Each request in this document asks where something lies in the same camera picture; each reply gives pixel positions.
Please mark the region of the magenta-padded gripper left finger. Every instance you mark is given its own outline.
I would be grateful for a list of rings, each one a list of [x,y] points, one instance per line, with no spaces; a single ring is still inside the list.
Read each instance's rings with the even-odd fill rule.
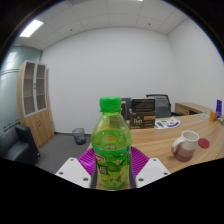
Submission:
[[[88,149],[78,158],[70,157],[55,175],[83,188],[95,189],[97,184],[97,163],[94,149]]]

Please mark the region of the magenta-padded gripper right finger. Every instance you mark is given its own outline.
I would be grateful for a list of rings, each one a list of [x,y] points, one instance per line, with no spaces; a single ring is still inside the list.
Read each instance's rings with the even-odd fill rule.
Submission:
[[[130,187],[140,188],[170,174],[158,158],[149,158],[135,147],[131,147],[129,182]]]

